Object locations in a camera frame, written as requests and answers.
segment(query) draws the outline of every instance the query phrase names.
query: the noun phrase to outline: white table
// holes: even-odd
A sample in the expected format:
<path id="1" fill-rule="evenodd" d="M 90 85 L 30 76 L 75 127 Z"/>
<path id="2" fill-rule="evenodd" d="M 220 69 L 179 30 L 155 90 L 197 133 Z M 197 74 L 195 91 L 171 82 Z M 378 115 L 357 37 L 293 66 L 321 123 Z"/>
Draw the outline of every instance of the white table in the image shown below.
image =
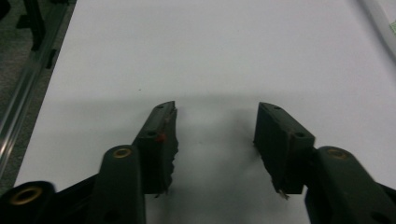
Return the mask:
<path id="1" fill-rule="evenodd" d="M 148 223 L 308 223 L 252 144 L 260 101 L 396 188 L 396 68 L 354 0 L 78 1 L 16 185 L 65 189 L 175 100 L 171 193 Z"/>

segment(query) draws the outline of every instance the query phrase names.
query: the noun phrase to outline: gray floor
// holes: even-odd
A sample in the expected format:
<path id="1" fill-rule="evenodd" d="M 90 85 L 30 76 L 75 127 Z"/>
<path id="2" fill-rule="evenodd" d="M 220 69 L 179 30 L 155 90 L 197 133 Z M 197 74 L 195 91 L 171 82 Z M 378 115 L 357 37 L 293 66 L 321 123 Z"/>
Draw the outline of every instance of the gray floor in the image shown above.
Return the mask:
<path id="1" fill-rule="evenodd" d="M 20 15 L 25 14 L 23 1 L 8 0 L 8 2 L 11 4 L 11 10 L 0 21 L 0 118 L 3 117 L 7 109 L 33 44 L 32 34 L 29 29 L 15 28 Z M 53 4 L 50 0 L 38 0 L 38 2 L 45 19 Z M 63 43 L 73 9 L 74 4 L 70 4 L 64 17 L 63 25 L 53 45 L 53 48 L 57 50 L 57 54 Z M 0 179 L 0 195 L 11 189 L 15 183 L 24 153 L 35 127 L 38 112 L 50 83 L 52 70 L 53 66 L 51 69 L 43 70 L 40 75 L 20 135 L 11 152 L 3 177 Z"/>

